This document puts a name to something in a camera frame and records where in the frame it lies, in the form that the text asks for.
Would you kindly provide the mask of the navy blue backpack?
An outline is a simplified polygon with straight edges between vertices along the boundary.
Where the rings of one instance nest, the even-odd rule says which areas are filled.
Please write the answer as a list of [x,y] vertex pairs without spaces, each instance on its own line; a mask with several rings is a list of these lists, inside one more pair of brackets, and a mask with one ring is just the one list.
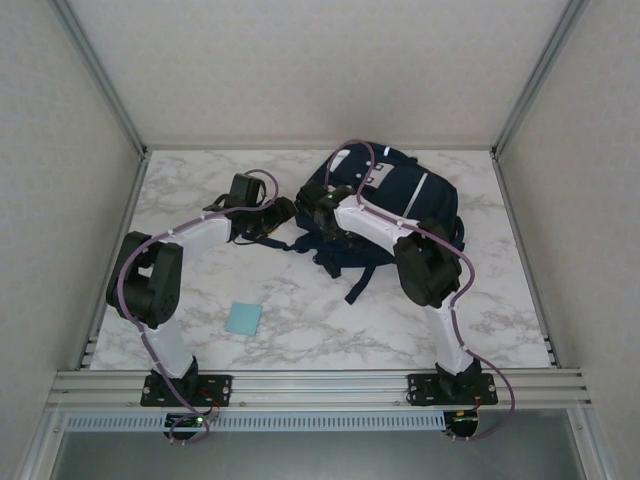
[[[308,182],[318,183],[330,190],[349,185],[358,198],[404,218],[418,221],[435,218],[444,227],[452,243],[461,251],[464,249],[465,227],[458,214],[456,188],[442,176],[421,166],[416,158],[390,146],[348,143],[332,154],[305,184]],[[321,238],[315,225],[300,214],[297,205],[296,208],[296,224],[305,233],[290,244],[291,250],[298,253],[313,252],[314,262],[332,278],[340,277],[347,268],[362,269],[360,280],[345,298],[347,303],[352,304],[358,299],[378,267],[395,266],[383,256],[378,258],[376,264],[368,263],[340,247],[319,251],[317,247]]]

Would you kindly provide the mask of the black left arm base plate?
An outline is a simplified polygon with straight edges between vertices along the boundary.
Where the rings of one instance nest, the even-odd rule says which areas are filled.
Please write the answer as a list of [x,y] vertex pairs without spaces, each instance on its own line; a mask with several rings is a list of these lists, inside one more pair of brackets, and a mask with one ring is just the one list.
[[[227,407],[232,393],[230,375],[187,376],[172,379],[174,389],[191,406],[197,408]],[[181,407],[183,403],[174,395],[164,378],[152,372],[145,378],[140,405],[143,407]]]

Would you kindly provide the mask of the aluminium table side rail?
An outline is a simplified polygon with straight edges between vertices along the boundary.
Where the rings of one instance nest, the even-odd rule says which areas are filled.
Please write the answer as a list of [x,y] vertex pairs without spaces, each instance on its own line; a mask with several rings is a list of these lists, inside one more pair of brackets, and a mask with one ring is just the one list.
[[531,296],[531,300],[533,302],[536,317],[537,317],[537,320],[541,329],[541,334],[545,343],[545,348],[547,349],[547,354],[550,359],[550,364],[552,368],[559,368],[560,364],[558,363],[558,357],[557,357],[556,349],[554,346],[554,341],[550,335],[545,308],[541,301],[540,291],[539,291],[536,279],[534,277],[530,257],[528,255],[528,252],[524,243],[524,237],[523,237],[522,230],[520,228],[519,221],[516,215],[512,196],[509,191],[509,187],[507,185],[506,177],[504,175],[504,171],[498,160],[498,157],[493,152],[491,152],[491,158],[492,158],[492,165],[493,165],[494,173],[496,176],[496,180],[498,182],[498,186],[501,192],[502,199],[504,201],[509,223],[514,235],[516,248],[518,250],[524,276],[525,276],[529,293]]
[[135,208],[140,196],[140,192],[142,190],[146,172],[148,170],[148,165],[149,165],[151,156],[152,156],[152,151],[149,148],[146,148],[143,151],[143,154],[139,158],[138,167],[136,169],[135,176],[126,199],[124,213],[117,229],[117,233],[115,236],[113,248],[109,256],[109,260],[107,261],[105,275],[103,277],[103,280],[101,281],[101,285],[97,294],[97,299],[95,301],[95,304],[89,319],[89,326],[87,327],[85,338],[81,344],[80,351],[78,354],[78,359],[76,361],[75,366],[73,367],[74,371],[80,371],[85,369],[85,365],[86,365],[85,357],[92,356],[92,353],[90,352],[90,346],[95,341],[95,338],[99,335],[99,329],[100,329],[100,326],[102,325],[104,313],[107,307],[106,292],[107,292],[109,280],[111,278],[113,268],[118,258],[122,240],[124,236],[127,234],[127,232],[129,231],[129,228],[134,216]]

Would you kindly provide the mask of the small controller board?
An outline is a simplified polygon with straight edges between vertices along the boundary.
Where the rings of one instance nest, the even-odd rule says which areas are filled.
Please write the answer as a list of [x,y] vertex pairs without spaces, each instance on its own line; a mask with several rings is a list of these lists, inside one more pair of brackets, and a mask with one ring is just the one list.
[[168,413],[165,417],[164,427],[167,429],[199,429],[204,427],[206,417],[203,415],[186,413]]
[[473,436],[479,424],[476,410],[447,411],[444,419],[447,431],[460,437]]

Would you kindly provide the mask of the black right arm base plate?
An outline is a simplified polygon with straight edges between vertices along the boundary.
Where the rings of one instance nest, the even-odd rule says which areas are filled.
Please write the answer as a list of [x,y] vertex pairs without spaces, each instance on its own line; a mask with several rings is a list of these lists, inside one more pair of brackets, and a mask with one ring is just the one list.
[[461,375],[410,374],[406,400],[412,406],[493,406],[498,403],[494,378],[481,373],[475,378]]

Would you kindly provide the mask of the aluminium frame post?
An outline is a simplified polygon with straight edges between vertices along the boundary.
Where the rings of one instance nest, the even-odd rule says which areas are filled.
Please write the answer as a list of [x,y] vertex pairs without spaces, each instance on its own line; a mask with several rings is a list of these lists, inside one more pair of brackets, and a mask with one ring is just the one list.
[[74,8],[69,0],[46,0],[52,11],[58,18],[64,32],[69,37],[76,53],[85,65],[89,75],[105,101],[107,107],[114,115],[114,118],[133,147],[136,154],[145,159],[148,148],[144,144],[140,134],[138,133],[130,115],[126,111],[109,75],[104,69],[95,49],[93,48],[89,37],[76,15]]
[[492,158],[496,163],[499,162],[500,157],[516,136],[540,89],[561,55],[573,29],[590,3],[591,0],[566,1],[559,19],[546,40],[531,73],[492,146]]

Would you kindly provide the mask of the light blue sticky note pad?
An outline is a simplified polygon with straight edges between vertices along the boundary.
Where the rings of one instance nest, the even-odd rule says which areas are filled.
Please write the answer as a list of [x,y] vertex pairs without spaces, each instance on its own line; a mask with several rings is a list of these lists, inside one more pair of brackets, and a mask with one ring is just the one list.
[[225,325],[228,333],[255,336],[260,323],[262,306],[233,302]]

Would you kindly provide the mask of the aluminium mounting rail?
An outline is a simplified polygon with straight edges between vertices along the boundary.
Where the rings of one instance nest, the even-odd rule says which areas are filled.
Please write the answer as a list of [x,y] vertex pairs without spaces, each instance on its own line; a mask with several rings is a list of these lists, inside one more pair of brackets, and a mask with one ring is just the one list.
[[[405,411],[408,373],[403,370],[231,371],[229,411]],[[143,371],[60,372],[47,411],[140,411]],[[578,369],[508,369],[518,409],[591,406]]]

